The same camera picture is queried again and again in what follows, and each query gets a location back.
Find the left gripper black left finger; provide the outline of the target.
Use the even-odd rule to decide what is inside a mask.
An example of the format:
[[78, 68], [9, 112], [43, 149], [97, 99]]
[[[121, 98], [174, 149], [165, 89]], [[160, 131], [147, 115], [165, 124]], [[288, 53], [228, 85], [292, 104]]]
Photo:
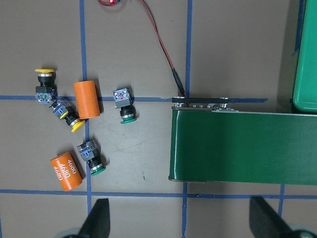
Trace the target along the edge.
[[110, 213], [108, 198], [98, 199], [78, 236], [80, 238], [107, 238], [110, 233]]

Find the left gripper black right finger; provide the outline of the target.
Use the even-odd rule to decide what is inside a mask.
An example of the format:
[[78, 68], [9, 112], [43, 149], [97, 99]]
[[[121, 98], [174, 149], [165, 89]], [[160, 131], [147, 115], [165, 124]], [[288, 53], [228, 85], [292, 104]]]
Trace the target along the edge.
[[255, 238], [295, 238], [296, 232], [281, 219], [260, 196], [252, 196], [249, 206], [249, 227]]

